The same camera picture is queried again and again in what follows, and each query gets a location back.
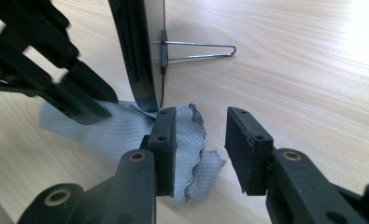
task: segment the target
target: folded cloth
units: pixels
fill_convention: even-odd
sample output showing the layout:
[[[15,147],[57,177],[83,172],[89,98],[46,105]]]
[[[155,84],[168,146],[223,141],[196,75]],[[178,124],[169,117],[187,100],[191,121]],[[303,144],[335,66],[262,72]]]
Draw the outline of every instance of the folded cloth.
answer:
[[[96,124],[81,125],[47,102],[41,106],[41,128],[79,141],[118,165],[121,156],[137,149],[150,134],[156,113],[142,112],[134,102],[99,102],[112,116]],[[184,204],[201,198],[211,188],[225,163],[217,151],[205,150],[206,130],[195,105],[178,105],[176,170],[173,200]]]

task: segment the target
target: wooden table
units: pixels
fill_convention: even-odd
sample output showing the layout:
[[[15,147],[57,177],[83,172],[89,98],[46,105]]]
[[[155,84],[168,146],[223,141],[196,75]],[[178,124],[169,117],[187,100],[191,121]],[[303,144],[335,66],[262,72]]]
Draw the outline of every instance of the wooden table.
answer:
[[[88,64],[133,100],[107,0],[53,1]],[[269,223],[264,197],[241,193],[224,149],[226,109],[246,109],[275,146],[303,151],[327,178],[362,193],[369,183],[369,1],[166,1],[170,40],[227,43],[232,58],[169,64],[164,107],[195,103],[206,148],[228,160],[212,190],[183,206],[158,199],[158,223]],[[191,49],[171,48],[181,55]],[[27,53],[55,78],[54,68]],[[13,220],[52,185],[85,189],[115,167],[90,148],[38,128],[43,100],[0,92],[0,204]]]

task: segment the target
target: wood grain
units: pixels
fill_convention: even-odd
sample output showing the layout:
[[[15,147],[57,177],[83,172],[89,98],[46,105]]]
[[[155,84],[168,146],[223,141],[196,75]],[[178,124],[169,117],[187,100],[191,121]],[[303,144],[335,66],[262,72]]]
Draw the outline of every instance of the wood grain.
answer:
[[[133,100],[107,1],[53,1],[81,60]],[[231,43],[233,58],[169,64],[164,106],[195,103],[206,147],[228,160],[226,109],[246,109],[276,147],[303,151],[335,184],[369,183],[369,1],[166,1],[169,40]],[[195,49],[171,48],[180,55]],[[56,77],[36,52],[33,58]],[[13,220],[43,189],[88,189],[115,168],[91,149],[38,128],[42,99],[0,92],[0,204]],[[158,200],[158,223],[269,223],[264,197],[241,194],[228,160],[203,199]]]

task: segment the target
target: tabletop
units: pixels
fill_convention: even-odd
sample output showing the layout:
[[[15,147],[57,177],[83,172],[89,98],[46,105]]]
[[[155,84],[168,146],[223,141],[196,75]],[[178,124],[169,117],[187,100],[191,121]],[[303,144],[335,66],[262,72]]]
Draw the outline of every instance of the tabletop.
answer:
[[[80,59],[134,100],[107,0],[55,0]],[[270,223],[265,197],[241,193],[224,149],[228,106],[250,112],[276,148],[304,152],[333,183],[362,194],[369,183],[369,1],[167,0],[169,40],[233,44],[231,58],[169,64],[163,107],[196,104],[206,148],[227,160],[202,199],[158,198],[158,223]],[[172,47],[180,56],[197,49]],[[55,79],[39,53],[32,58]],[[43,100],[0,92],[0,204],[17,221],[42,190],[89,189],[115,167],[90,148],[38,127]]]

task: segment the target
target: cloth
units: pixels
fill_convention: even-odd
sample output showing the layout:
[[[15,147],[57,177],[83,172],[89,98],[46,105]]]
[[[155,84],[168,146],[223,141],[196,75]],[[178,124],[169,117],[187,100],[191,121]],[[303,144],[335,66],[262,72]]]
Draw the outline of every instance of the cloth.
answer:
[[[81,125],[44,103],[39,125],[53,133],[79,141],[118,165],[121,156],[137,149],[145,134],[150,134],[156,113],[142,112],[134,102],[99,102],[112,116],[96,124]],[[184,204],[201,198],[211,188],[225,163],[217,151],[205,150],[206,130],[195,105],[178,105],[175,194],[173,200]]]

